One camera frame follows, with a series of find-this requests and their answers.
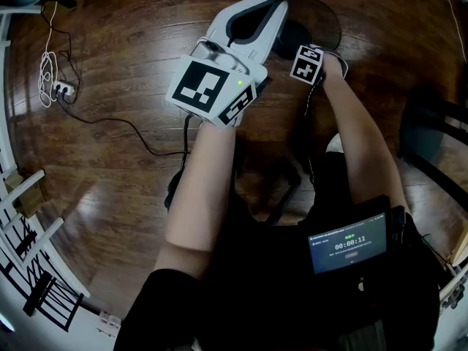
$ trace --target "black sleeve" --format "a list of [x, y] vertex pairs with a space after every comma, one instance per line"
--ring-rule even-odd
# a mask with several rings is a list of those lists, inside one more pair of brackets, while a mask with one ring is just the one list
[[122, 323], [114, 350], [166, 350], [191, 344], [200, 313], [200, 286], [179, 271], [151, 273]]

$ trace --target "coiled white cord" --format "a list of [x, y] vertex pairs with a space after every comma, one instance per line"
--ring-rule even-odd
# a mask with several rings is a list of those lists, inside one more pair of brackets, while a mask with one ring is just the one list
[[[52, 26], [53, 18], [57, 11], [57, 1], [53, 8], [52, 18], [50, 19], [50, 26]], [[41, 64], [39, 67], [39, 79], [37, 80], [37, 88], [39, 90], [39, 100], [42, 105], [49, 108], [52, 102], [56, 102], [57, 98], [52, 96], [53, 85], [57, 81], [57, 74], [59, 67], [57, 66], [57, 55], [55, 52], [48, 51], [50, 38], [52, 37], [52, 27], [49, 30], [49, 37], [45, 43], [45, 51], [41, 57]]]

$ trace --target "timer display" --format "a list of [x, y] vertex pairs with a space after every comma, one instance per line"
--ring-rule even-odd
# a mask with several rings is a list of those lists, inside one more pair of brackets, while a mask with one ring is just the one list
[[356, 264], [387, 250], [385, 214], [309, 236], [315, 273]]

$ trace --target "black t-shirt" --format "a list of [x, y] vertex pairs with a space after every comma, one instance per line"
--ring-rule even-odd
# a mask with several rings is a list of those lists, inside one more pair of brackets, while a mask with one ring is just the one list
[[[408, 224], [415, 230], [410, 217]], [[294, 227], [251, 224], [242, 233], [224, 233], [201, 282], [168, 269], [148, 277], [115, 350], [166, 350], [196, 338], [203, 351], [331, 351], [341, 348], [344, 326], [352, 332], [379, 320], [389, 350], [430, 350], [439, 313], [434, 256], [411, 235], [382, 275], [385, 303], [375, 309], [311, 277], [309, 251]]]

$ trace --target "power strip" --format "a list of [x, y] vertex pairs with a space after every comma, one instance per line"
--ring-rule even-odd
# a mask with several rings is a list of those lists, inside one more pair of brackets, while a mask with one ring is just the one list
[[68, 97], [72, 96], [75, 93], [75, 87], [70, 83], [64, 82], [62, 80], [57, 80], [53, 84], [53, 89], [57, 90], [57, 94], [63, 92]]

